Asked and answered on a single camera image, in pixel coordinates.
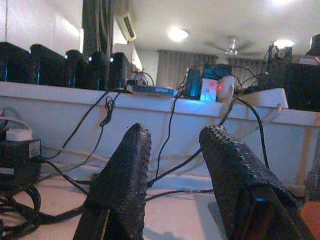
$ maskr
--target air conditioner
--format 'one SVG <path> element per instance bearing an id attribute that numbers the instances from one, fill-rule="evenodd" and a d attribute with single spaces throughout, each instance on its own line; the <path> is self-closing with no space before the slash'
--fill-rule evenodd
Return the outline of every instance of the air conditioner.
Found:
<path id="1" fill-rule="evenodd" d="M 134 14 L 131 12 L 129 0 L 119 0 L 115 6 L 115 19 L 127 41 L 134 41 L 137 33 L 134 24 Z"/>

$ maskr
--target ceiling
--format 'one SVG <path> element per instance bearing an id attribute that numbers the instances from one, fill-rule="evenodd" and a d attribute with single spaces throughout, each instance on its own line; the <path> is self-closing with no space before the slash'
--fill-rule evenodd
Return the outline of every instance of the ceiling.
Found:
<path id="1" fill-rule="evenodd" d="M 278 39 L 295 42 L 293 54 L 304 55 L 312 36 L 320 33 L 319 0 L 131 0 L 139 49 L 172 50 L 223 56 L 207 46 L 229 46 L 229 37 L 238 44 L 251 41 L 245 52 L 263 59 L 269 46 Z M 177 27 L 190 36 L 173 42 L 168 31 Z"/>

